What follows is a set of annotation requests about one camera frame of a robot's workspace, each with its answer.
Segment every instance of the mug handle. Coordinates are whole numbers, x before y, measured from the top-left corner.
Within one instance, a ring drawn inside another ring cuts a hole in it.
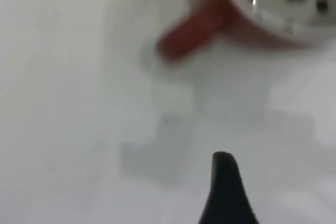
[[[230,25],[232,20],[224,9],[220,0],[205,4],[164,36],[158,43],[158,51],[169,61],[185,58]]]

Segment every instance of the white table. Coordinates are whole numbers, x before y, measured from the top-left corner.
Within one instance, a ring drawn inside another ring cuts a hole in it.
[[[0,0],[0,223],[197,223],[212,154],[260,223],[336,220],[336,44],[153,52],[189,0]]]

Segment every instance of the red mug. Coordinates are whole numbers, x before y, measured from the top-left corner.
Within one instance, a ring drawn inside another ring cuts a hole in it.
[[[335,27],[276,16],[259,8],[255,1],[201,0],[198,10],[158,42],[159,52],[167,60],[180,60],[222,32],[240,42],[276,48],[336,36]],[[313,1],[306,2],[301,8],[312,9],[309,5]],[[330,20],[336,23],[336,15]]]

